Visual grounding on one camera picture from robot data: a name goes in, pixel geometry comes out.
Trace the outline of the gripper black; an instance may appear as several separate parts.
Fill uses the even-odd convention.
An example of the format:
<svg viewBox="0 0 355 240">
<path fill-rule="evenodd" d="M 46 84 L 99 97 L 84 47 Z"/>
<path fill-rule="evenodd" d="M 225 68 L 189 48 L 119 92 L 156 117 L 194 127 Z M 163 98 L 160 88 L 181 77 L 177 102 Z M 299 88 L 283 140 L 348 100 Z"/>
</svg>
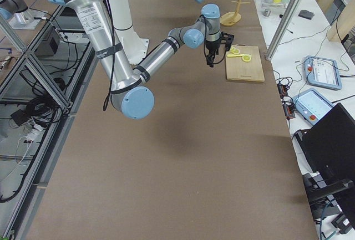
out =
<svg viewBox="0 0 355 240">
<path fill-rule="evenodd" d="M 215 40 L 215 41 L 206 41 L 205 42 L 205 47 L 209 51 L 208 55 L 206 56 L 206 64 L 209 65 L 210 67 L 214 66 L 214 60 L 216 55 L 219 54 L 219 48 L 220 48 L 220 40 Z"/>
</svg>

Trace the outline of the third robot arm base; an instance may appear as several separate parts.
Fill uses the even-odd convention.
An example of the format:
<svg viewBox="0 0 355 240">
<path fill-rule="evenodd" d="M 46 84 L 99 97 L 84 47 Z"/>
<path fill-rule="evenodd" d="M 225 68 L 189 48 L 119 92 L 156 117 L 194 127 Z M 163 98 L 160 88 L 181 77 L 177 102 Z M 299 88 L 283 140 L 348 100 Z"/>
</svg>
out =
<svg viewBox="0 0 355 240">
<path fill-rule="evenodd" d="M 34 30 L 39 23 L 24 0 L 1 0 L 1 16 L 13 29 Z"/>
</svg>

